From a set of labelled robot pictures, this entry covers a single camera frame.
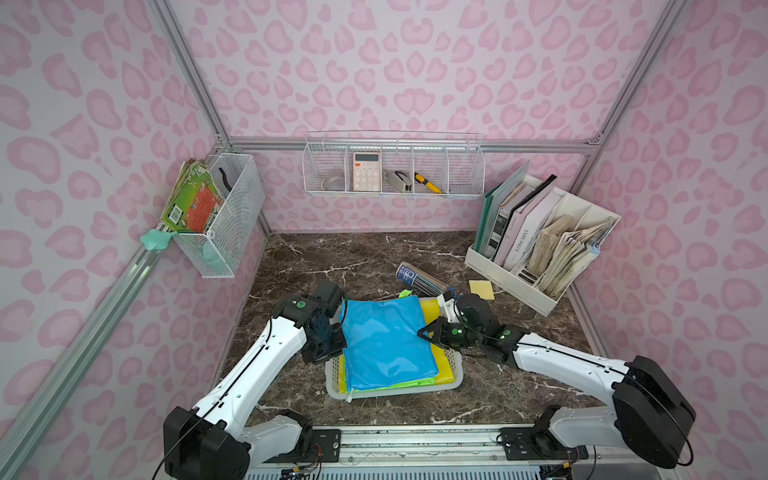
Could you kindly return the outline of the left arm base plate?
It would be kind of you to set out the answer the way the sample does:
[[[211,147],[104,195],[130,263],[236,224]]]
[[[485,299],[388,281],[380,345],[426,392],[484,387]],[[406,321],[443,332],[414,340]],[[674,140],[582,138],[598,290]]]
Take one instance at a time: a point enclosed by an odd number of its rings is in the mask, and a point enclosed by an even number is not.
[[[267,463],[313,462],[320,456],[321,463],[337,463],[340,457],[342,431],[333,428],[306,427],[299,435],[295,448],[274,456]]]

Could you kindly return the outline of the pink binder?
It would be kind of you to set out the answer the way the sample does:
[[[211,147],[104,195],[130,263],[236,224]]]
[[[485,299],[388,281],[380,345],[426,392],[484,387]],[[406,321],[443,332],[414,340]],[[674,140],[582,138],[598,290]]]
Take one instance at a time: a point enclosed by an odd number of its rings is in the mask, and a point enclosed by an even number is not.
[[[494,263],[511,271],[528,251],[536,233],[560,203],[562,194],[548,185],[512,215]]]

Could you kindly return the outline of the pink calculator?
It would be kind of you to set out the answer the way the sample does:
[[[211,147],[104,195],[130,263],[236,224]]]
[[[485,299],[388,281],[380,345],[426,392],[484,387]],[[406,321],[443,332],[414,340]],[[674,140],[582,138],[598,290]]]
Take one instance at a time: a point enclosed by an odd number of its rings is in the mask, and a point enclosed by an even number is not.
[[[352,187],[355,192],[381,192],[381,157],[378,152],[354,152]]]

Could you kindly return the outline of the mint green wall hook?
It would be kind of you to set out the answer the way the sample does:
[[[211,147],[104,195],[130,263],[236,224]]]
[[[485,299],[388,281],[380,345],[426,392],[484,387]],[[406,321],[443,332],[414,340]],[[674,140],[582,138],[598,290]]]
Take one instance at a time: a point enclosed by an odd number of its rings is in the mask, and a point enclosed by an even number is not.
[[[140,237],[140,241],[147,251],[164,251],[175,235],[173,231],[151,229]]]

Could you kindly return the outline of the yellow utility knife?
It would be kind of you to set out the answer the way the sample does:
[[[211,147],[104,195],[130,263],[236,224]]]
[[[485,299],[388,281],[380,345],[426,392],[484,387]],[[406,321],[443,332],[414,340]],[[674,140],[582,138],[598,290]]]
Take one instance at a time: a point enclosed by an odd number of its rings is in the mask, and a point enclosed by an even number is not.
[[[418,172],[414,173],[414,179],[421,185],[425,186],[428,190],[435,194],[442,194],[443,191],[434,183],[432,183],[429,179],[424,177],[423,175],[419,174]]]

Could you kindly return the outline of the yellow sticky note pad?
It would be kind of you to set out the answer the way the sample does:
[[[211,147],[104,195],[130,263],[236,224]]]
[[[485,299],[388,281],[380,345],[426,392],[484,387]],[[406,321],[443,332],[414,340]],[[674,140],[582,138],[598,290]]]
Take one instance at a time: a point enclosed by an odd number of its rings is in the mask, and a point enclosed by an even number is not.
[[[493,284],[488,280],[470,280],[469,290],[483,300],[492,301],[495,299]]]

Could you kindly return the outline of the blue lidded pen tube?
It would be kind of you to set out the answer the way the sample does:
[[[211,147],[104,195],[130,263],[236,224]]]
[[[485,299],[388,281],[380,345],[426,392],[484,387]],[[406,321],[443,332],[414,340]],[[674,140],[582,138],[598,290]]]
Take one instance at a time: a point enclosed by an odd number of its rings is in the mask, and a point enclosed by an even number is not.
[[[411,265],[408,262],[401,262],[396,271],[396,277],[412,290],[416,290],[429,297],[438,297],[450,291],[451,287],[434,276]]]

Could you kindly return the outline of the green folder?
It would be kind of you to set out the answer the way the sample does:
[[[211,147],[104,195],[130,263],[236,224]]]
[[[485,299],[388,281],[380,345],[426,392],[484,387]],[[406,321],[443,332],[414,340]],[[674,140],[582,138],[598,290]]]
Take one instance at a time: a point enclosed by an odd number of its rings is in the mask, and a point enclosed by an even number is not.
[[[513,193],[518,185],[524,180],[528,173],[529,166],[530,161],[524,161],[506,180],[485,195],[480,222],[473,244],[473,249],[477,253],[485,253],[502,202]]]

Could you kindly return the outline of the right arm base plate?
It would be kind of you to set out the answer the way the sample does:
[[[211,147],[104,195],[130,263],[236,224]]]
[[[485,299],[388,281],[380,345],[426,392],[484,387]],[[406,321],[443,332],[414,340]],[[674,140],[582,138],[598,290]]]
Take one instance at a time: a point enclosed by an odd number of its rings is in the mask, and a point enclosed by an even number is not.
[[[502,428],[495,439],[508,461],[567,461],[590,458],[585,446],[565,447],[548,431],[533,426]]]

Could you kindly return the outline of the white file organizer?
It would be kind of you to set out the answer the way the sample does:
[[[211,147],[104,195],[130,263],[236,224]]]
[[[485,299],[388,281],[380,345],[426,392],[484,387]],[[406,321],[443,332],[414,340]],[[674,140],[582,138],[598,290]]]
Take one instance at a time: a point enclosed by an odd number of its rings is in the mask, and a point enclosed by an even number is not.
[[[494,263],[513,213],[548,185],[562,194],[560,203],[534,236],[523,259],[511,270]],[[539,314],[547,316],[574,280],[601,254],[601,245],[620,216],[555,186],[555,177],[526,175],[501,204],[484,254],[473,244],[465,264]]]

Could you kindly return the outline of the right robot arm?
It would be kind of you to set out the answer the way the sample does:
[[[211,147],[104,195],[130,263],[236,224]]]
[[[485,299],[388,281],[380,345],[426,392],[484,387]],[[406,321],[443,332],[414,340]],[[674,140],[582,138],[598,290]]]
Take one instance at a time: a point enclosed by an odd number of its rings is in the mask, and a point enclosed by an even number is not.
[[[476,294],[445,293],[438,303],[439,316],[419,329],[419,338],[444,350],[480,349],[498,365],[549,377],[600,401],[580,409],[547,406],[523,438],[537,457],[613,447],[663,469],[692,464],[695,409],[654,360],[595,356],[503,325]]]

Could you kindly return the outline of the green and red booklet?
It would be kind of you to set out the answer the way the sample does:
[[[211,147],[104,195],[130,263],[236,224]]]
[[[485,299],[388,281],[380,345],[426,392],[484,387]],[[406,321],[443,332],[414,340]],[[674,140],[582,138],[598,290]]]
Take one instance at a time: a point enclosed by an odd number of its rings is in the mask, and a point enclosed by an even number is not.
[[[160,221],[173,232],[204,234],[224,201],[206,164],[191,159],[182,166]]]

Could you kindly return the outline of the white mesh wall basket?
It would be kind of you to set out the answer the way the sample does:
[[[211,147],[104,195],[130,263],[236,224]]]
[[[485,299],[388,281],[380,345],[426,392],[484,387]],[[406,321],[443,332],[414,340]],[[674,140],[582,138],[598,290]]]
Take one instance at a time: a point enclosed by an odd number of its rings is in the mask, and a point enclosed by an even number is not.
[[[173,239],[203,277],[232,278],[256,227],[265,193],[251,155],[221,153],[208,163],[201,162],[225,201],[206,233],[175,232]]]

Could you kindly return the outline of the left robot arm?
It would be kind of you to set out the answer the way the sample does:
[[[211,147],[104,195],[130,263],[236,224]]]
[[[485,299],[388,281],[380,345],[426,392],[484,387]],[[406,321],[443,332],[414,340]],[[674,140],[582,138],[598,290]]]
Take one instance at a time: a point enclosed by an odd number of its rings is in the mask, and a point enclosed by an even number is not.
[[[250,468],[275,459],[296,463],[297,476],[320,468],[323,448],[307,417],[284,409],[259,425],[248,421],[292,357],[322,364],[343,353],[346,306],[345,293],[333,282],[307,296],[285,297],[232,370],[193,407],[168,414],[155,472],[172,479],[242,479]]]

